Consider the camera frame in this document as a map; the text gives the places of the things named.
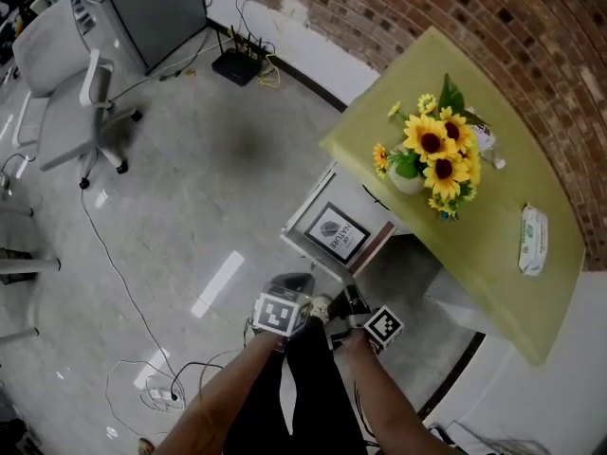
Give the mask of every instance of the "picture frame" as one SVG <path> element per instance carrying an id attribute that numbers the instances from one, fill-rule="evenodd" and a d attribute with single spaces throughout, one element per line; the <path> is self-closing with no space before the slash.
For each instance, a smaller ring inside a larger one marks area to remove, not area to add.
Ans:
<path id="1" fill-rule="evenodd" d="M 370 236 L 369 231 L 330 202 L 303 235 L 343 264 L 348 264 Z"/>

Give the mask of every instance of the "green leaf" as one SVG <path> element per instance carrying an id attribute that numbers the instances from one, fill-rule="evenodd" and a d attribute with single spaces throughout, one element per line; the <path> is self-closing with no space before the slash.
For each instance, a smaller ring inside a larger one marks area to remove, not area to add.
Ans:
<path id="1" fill-rule="evenodd" d="M 445 81 L 443 82 L 443 90 L 440 93 L 438 100 L 438 111 L 443 108 L 451 107 L 453 113 L 460 113 L 461 110 L 466 108 L 464 104 L 464 95 L 450 79 L 449 74 L 445 74 Z"/>
<path id="2" fill-rule="evenodd" d="M 409 159 L 408 155 L 402 156 L 396 162 L 396 173 L 401 177 L 405 178 L 416 178 L 417 177 L 417 169 L 415 168 L 415 164 Z"/>
<path id="3" fill-rule="evenodd" d="M 468 110 L 460 110 L 458 113 L 466 119 L 467 125 L 487 125 L 484 121 L 474 115 L 474 113 L 471 113 Z"/>

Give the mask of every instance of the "human arm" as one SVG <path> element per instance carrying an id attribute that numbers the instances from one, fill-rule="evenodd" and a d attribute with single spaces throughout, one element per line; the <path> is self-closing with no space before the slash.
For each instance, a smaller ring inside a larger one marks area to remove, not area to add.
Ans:
<path id="1" fill-rule="evenodd" d="M 155 455 L 220 454 L 232 422 L 279 338 L 270 332 L 255 336 L 200 390 Z"/>
<path id="2" fill-rule="evenodd" d="M 352 331 L 344 346 L 362 408 L 386 455 L 455 453 L 426 430 L 407 397 L 379 363 L 363 331 Z"/>

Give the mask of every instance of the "flower bouquet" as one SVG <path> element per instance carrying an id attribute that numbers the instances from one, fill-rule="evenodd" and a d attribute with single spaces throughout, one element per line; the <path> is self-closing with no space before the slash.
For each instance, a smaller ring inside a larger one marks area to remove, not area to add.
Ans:
<path id="1" fill-rule="evenodd" d="M 445 219 L 457 219 L 460 205 L 475 197 L 481 181 L 476 137 L 468 125 L 485 123 L 466 109 L 464 96 L 448 74 L 438 102 L 433 95 L 422 95 L 417 108 L 419 114 L 407 116 L 399 101 L 388 113 L 404 124 L 405 140 L 390 152 L 381 143 L 374 147 L 377 174 L 425 177 L 424 187 L 432 190 L 430 207 Z"/>

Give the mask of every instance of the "chair wheel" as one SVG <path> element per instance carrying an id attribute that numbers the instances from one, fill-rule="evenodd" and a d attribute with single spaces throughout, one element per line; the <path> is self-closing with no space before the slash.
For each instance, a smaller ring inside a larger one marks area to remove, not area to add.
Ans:
<path id="1" fill-rule="evenodd" d="M 128 171 L 129 163 L 126 160 L 122 161 L 120 166 L 116 168 L 116 172 L 118 172 L 120 175 L 122 175 L 123 173 L 127 173 Z"/>

